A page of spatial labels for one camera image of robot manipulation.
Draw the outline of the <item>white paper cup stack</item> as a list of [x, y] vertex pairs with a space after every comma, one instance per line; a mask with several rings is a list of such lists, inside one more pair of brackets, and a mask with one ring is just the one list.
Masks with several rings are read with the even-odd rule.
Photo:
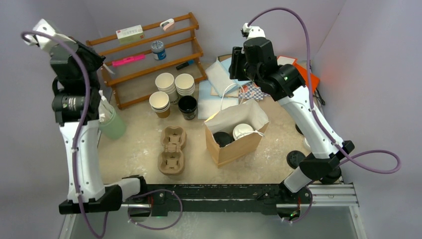
[[155, 85], [161, 92], [169, 96], [171, 104], [176, 104], [179, 100], [179, 95], [175, 86], [175, 78], [171, 73], [161, 73], [155, 79]]

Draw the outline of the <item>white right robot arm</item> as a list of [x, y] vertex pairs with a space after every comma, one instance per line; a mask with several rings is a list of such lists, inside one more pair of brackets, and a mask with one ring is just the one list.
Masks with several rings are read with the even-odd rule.
[[253, 81], [269, 94], [293, 118], [311, 147], [311, 154], [281, 183], [280, 198], [290, 203], [307, 184], [336, 169], [344, 158], [342, 151], [350, 153], [355, 146], [336, 134], [313, 105], [312, 92], [298, 69], [292, 64], [278, 64], [272, 42], [260, 27], [245, 23], [241, 33], [246, 41], [232, 49], [229, 77]]

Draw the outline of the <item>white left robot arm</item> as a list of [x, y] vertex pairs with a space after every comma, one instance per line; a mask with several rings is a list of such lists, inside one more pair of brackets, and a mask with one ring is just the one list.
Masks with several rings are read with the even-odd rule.
[[116, 211], [128, 198], [141, 204], [148, 199], [142, 176], [129, 176], [104, 184], [98, 157], [99, 105], [101, 96], [97, 70], [105, 58], [81, 42], [58, 33], [41, 19], [21, 37], [50, 56], [55, 72], [52, 110], [63, 137], [67, 155], [69, 190], [59, 205], [66, 214]]

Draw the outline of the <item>brown pulp cup carrier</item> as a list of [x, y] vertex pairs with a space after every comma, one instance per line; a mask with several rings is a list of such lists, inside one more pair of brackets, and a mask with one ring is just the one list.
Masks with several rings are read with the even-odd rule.
[[158, 156], [158, 169], [164, 175], [179, 175], [185, 169], [183, 149], [187, 133], [180, 126], [168, 126], [161, 132], [163, 151]]

